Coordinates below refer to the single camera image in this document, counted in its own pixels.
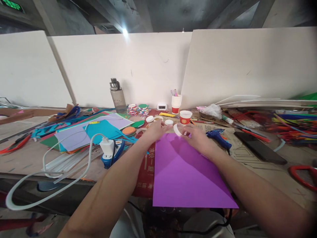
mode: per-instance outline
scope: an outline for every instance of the ceiling light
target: ceiling light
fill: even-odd
[[[128,35],[128,31],[125,28],[122,30],[122,33],[123,33],[124,36]]]

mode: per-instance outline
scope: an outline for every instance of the purple paper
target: purple paper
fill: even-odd
[[[115,128],[118,128],[119,130],[134,123],[133,121],[130,121],[126,118],[123,118],[122,116],[120,116],[117,113],[109,114],[109,115],[103,117],[103,119],[107,120],[111,125],[113,125]]]
[[[238,208],[217,167],[174,133],[156,142],[153,206]]]
[[[67,139],[61,142],[61,144],[67,151],[72,151],[90,143],[90,138],[84,131],[83,126],[71,127],[67,130],[56,133],[54,136],[58,139],[58,141],[61,141],[62,139],[69,136]]]

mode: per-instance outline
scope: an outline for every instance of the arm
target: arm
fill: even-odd
[[[71,216],[59,238],[109,237],[131,196],[147,149],[170,127],[162,120],[153,123],[142,137],[90,190]]]
[[[305,237],[312,219],[300,205],[228,156],[199,128],[189,124],[185,131],[191,138],[183,138],[217,166],[246,210],[270,237]]]

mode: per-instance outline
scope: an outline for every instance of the workbench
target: workbench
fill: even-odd
[[[144,118],[140,116],[133,116],[130,118],[132,121],[144,120]],[[242,142],[235,137],[233,134],[235,128],[232,127],[222,127],[217,124],[202,124],[196,123],[198,127],[203,130],[212,130],[215,128],[223,128],[224,136],[228,139],[229,143],[232,144],[231,148],[231,156],[242,163],[247,168],[254,171],[256,174],[260,175],[267,181],[269,181],[272,185],[277,187],[279,190],[284,192],[287,196],[292,198],[295,202],[301,205],[303,208],[307,210],[311,210],[312,206],[315,202],[315,194],[314,192],[308,190],[303,187],[299,183],[297,183],[287,172],[287,168],[291,165],[311,165],[312,159],[317,157],[317,152],[307,148],[307,147],[293,147],[289,145],[283,146],[277,153],[281,155],[284,159],[288,161],[288,163],[284,166],[275,165],[272,163],[267,163],[260,161],[252,152],[247,149]],[[0,144],[0,150],[10,146],[17,137],[13,137],[10,140],[3,142]],[[279,140],[272,141],[268,144],[268,146],[272,149],[275,149],[279,145]],[[42,169],[42,158],[44,153],[47,151],[47,147],[39,142],[34,142],[32,139],[21,149],[1,157],[0,160],[0,178],[8,178],[8,179],[21,179],[25,175],[30,173],[38,172]],[[57,158],[60,153],[56,150],[52,150],[46,156],[46,163],[52,161]],[[76,167],[79,167],[82,163],[88,159],[88,156],[85,157]],[[64,179],[61,183],[70,183],[74,179],[78,178],[83,171],[86,169],[84,167],[82,170],[78,171],[73,176]],[[98,179],[100,179],[107,172],[104,169],[104,165],[102,161],[97,158],[91,163],[91,167],[85,176],[84,180],[78,181],[77,184],[83,185],[94,185]],[[46,177],[44,174],[39,176],[32,176],[29,180],[34,181],[54,181],[54,179]]]

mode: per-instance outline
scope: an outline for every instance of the smartphone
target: smartphone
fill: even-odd
[[[285,159],[283,159],[276,152],[274,152],[272,149],[263,144],[254,136],[244,132],[235,132],[234,134],[242,141],[242,143],[246,147],[248,147],[254,154],[256,154],[256,156],[260,160],[279,165],[284,165],[287,163]]]

